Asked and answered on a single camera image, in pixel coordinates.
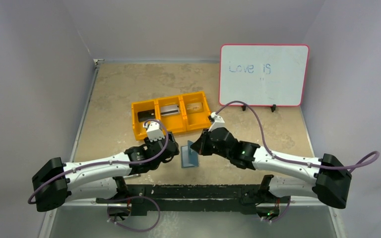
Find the cable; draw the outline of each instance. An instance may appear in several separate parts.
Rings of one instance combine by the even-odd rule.
[[[287,162],[287,163],[291,163],[291,164],[297,164],[297,165],[305,165],[305,166],[308,166],[308,167],[316,167],[316,168],[320,168],[320,169],[327,169],[327,170],[348,170],[350,169],[350,173],[353,172],[356,168],[359,168],[359,167],[363,167],[363,166],[366,166],[366,165],[369,165],[371,163],[373,163],[374,161],[376,161],[378,158],[379,158],[379,151],[373,151],[373,152],[370,152],[369,154],[367,154],[366,156],[364,156],[361,160],[359,160],[355,165],[349,165],[349,166],[325,166],[325,165],[316,165],[316,164],[310,164],[310,163],[305,163],[305,162],[299,162],[299,161],[293,161],[293,160],[287,160],[287,159],[284,159],[284,158],[281,158],[277,155],[274,155],[272,153],[272,151],[268,148],[268,146],[266,145],[266,142],[265,142],[265,135],[263,133],[263,127],[262,127],[262,124],[260,123],[260,119],[259,119],[259,116],[256,114],[256,112],[253,110],[253,108],[251,106],[249,106],[248,104],[242,102],[242,101],[231,101],[227,104],[225,104],[224,106],[222,106],[217,112],[216,114],[219,114],[220,111],[222,111],[225,107],[227,107],[228,105],[232,104],[232,103],[240,103],[240,104],[243,104],[244,106],[246,106],[247,108],[249,108],[252,113],[254,114],[254,116],[256,117],[256,120],[257,120],[257,123],[259,124],[259,128],[260,128],[260,133],[262,135],[262,143],[263,143],[263,146],[265,147],[266,151],[268,152],[268,154],[270,154],[273,158],[279,160],[279,161],[282,161],[282,162]]]
[[[167,128],[164,126],[164,124],[161,122],[161,121],[157,121],[155,119],[148,119],[144,122],[144,124],[147,124],[149,121],[154,121],[154,122],[157,122],[160,124],[161,128],[163,128],[163,130],[166,132],[166,142],[164,143],[164,146],[163,148],[161,149],[160,152],[158,152],[156,155],[154,155],[153,157],[149,158],[149,159],[146,159],[146,160],[142,160],[142,161],[119,161],[119,160],[115,160],[115,161],[112,161],[113,164],[128,164],[128,165],[136,165],[136,164],[143,164],[143,163],[147,163],[147,162],[150,162],[150,161],[153,161],[155,160],[157,157],[159,157],[167,148],[167,144],[169,143],[169,138],[168,138],[168,133],[167,133]],[[75,170],[81,170],[81,169],[85,169],[85,168],[88,168],[88,167],[92,167],[92,166],[97,166],[97,165],[105,165],[105,164],[109,164],[110,162],[109,161],[101,161],[101,162],[95,162],[95,163],[91,163],[91,164],[87,164],[87,165],[82,165],[82,166],[78,166],[75,168]],[[65,176],[65,175],[68,175],[70,173],[73,173],[73,170],[67,170],[67,171],[64,171],[56,176],[54,176],[53,178],[49,179],[48,181],[46,181],[45,183],[43,183],[42,185],[40,185],[34,192],[33,194],[31,194],[31,196],[28,198],[27,200],[27,203],[28,204],[36,204],[36,201],[32,201],[32,199],[36,196],[36,194],[42,190],[45,186],[49,185],[50,183],[52,183],[53,181],[59,179],[60,177],[62,176]]]
[[[158,206],[158,204],[153,199],[151,199],[149,197],[146,197],[146,196],[133,196],[133,197],[127,197],[127,198],[123,198],[123,199],[113,199],[113,200],[109,200],[109,201],[112,201],[112,202],[123,202],[123,201],[127,201],[129,199],[135,199],[135,198],[146,199],[146,200],[152,202],[155,205],[155,207],[157,208],[157,214],[158,214],[157,220],[155,221],[155,223],[151,227],[146,228],[146,229],[135,229],[135,228],[131,228],[131,227],[127,227],[125,225],[122,225],[122,224],[120,224],[120,223],[118,223],[115,220],[110,218],[109,208],[107,208],[107,217],[109,218],[107,220],[107,222],[112,222],[115,225],[117,225],[119,227],[122,227],[122,228],[125,228],[126,230],[129,230],[129,231],[132,231],[132,232],[147,232],[147,231],[153,229],[154,227],[156,227],[158,222],[160,221],[160,218],[161,218],[161,210],[160,210],[160,207]]]

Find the whiteboard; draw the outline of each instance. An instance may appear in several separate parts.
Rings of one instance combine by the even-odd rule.
[[[220,104],[240,100],[251,106],[300,105],[308,58],[307,45],[223,45]]]

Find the robotic arm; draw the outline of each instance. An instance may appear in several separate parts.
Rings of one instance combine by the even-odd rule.
[[[200,138],[190,147],[200,155],[216,154],[241,169],[274,171],[290,177],[264,176],[259,196],[276,199],[284,196],[308,196],[322,203],[343,209],[346,206],[351,174],[347,170],[327,170],[312,165],[340,167],[336,157],[324,154],[322,158],[307,158],[268,151],[259,144],[238,141],[224,127],[224,120],[216,113],[210,116],[212,125],[204,129]],[[275,158],[284,157],[301,164],[290,164]]]
[[[148,137],[144,139],[143,145],[107,158],[80,163],[62,163],[61,158],[50,159],[32,178],[37,211],[53,210],[77,199],[125,197],[127,194],[122,193],[127,192],[127,189],[124,189],[123,176],[155,170],[160,163],[167,163],[179,154],[173,134],[167,133],[165,137],[159,123],[148,123],[146,132]],[[166,149],[157,158],[139,163],[159,154],[166,140]],[[60,174],[64,176],[50,181]]]

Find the yellow storage tray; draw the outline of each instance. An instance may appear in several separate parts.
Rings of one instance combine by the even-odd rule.
[[[162,116],[163,107],[178,105],[179,113]],[[172,97],[157,98],[131,104],[132,129],[136,140],[143,140],[147,134],[143,123],[145,118],[160,120],[173,134],[184,133],[211,126],[208,107],[204,92],[187,93]]]

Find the wooden table surface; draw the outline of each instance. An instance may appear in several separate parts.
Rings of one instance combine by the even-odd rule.
[[[132,131],[130,104],[154,98],[204,91],[211,111],[218,103],[219,64],[215,63],[104,63],[98,72],[84,119],[75,162],[112,156],[136,141]],[[311,157],[312,151],[299,107],[255,108],[270,149]],[[251,111],[225,108],[220,115],[238,140],[262,144],[260,130]],[[196,141],[201,130],[175,136],[180,146]],[[181,168],[180,155],[155,171],[128,178],[129,184],[258,184],[268,171],[242,170],[217,155],[199,156],[199,167]]]

